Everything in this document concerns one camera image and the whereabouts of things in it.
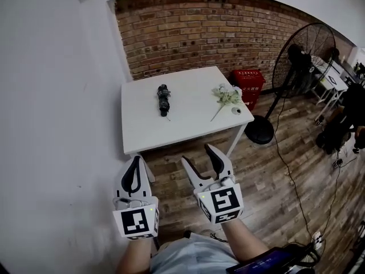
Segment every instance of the forearm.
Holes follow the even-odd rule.
[[[255,258],[268,251],[268,247],[255,237],[240,219],[222,223],[227,241],[238,261]]]
[[[149,273],[152,239],[130,241],[124,256],[119,261],[116,274]]]

